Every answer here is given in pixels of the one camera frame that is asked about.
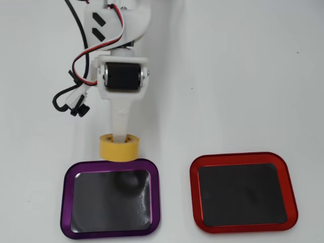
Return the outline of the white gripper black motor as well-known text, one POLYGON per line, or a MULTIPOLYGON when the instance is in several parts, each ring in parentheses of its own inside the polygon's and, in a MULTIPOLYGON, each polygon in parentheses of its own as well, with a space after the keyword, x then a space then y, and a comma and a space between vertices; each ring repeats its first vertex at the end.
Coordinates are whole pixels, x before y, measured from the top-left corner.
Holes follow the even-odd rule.
POLYGON ((149 83, 149 60, 144 57, 100 55, 97 65, 97 87, 102 99, 111 101, 114 142, 125 142, 131 103, 145 96, 149 83))

